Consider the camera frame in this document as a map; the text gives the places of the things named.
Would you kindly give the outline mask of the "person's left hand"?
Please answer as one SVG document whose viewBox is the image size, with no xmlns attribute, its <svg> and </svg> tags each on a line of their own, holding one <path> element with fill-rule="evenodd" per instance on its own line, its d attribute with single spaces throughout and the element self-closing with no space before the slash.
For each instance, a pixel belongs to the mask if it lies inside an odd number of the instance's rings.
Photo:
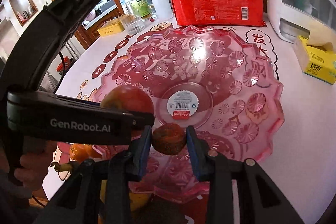
<svg viewBox="0 0 336 224">
<path fill-rule="evenodd" d="M 57 148 L 55 141 L 46 141 L 42 153 L 27 153 L 20 158 L 21 168 L 14 171 L 14 176 L 22 186 L 16 186 L 9 181 L 9 163 L 5 151 L 1 147 L 1 192 L 18 198 L 30 198 L 33 191 L 42 187 L 42 182 L 48 174 L 48 168 Z"/>
</svg>

